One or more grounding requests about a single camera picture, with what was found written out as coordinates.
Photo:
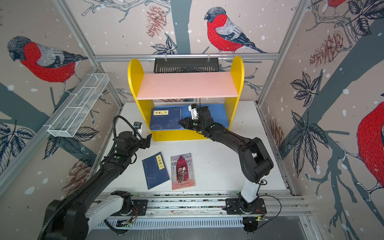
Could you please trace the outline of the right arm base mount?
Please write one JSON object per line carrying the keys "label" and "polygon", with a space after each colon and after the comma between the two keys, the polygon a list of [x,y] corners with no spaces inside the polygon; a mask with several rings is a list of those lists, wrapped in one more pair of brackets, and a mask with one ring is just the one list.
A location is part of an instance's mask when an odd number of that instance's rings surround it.
{"label": "right arm base mount", "polygon": [[266,215],[266,205],[262,198],[258,198],[251,203],[243,199],[226,199],[224,211],[228,215]]}

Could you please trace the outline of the blue book yellow label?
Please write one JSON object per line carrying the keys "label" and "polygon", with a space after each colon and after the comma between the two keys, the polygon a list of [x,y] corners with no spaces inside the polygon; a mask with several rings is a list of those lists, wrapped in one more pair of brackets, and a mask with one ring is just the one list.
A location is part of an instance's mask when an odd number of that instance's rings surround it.
{"label": "blue book yellow label", "polygon": [[179,130],[182,117],[182,109],[180,107],[173,108],[154,108],[152,109],[150,130]]}
{"label": "blue book yellow label", "polygon": [[161,152],[142,160],[148,190],[170,180]]}

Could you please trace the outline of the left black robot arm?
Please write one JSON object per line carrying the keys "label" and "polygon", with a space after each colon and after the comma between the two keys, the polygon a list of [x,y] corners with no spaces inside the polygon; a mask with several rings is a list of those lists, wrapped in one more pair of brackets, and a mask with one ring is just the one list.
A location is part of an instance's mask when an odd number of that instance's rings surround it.
{"label": "left black robot arm", "polygon": [[113,146],[95,175],[74,193],[47,206],[39,240],[84,240],[114,213],[138,216],[131,194],[125,191],[114,191],[105,201],[93,205],[100,193],[136,161],[136,152],[151,146],[152,135],[143,138],[135,128],[120,134],[113,129],[113,134]]}

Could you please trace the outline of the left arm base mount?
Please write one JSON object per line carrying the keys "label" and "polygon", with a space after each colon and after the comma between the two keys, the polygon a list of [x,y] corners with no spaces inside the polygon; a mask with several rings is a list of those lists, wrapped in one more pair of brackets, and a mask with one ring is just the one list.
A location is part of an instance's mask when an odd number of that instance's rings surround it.
{"label": "left arm base mount", "polygon": [[132,194],[126,191],[114,191],[111,193],[111,196],[119,196],[123,198],[123,205],[119,211],[112,214],[112,216],[145,216],[148,200],[133,200]]}

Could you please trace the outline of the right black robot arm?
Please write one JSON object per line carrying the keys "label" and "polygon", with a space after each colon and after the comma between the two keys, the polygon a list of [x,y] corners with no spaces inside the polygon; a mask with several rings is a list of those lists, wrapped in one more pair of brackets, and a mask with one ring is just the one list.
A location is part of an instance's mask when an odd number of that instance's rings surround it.
{"label": "right black robot arm", "polygon": [[191,116],[179,122],[184,129],[221,143],[238,154],[241,170],[247,179],[239,196],[240,209],[245,214],[256,211],[261,182],[274,167],[263,141],[257,137],[250,139],[231,132],[214,121],[207,106],[198,107],[192,104],[188,109]]}

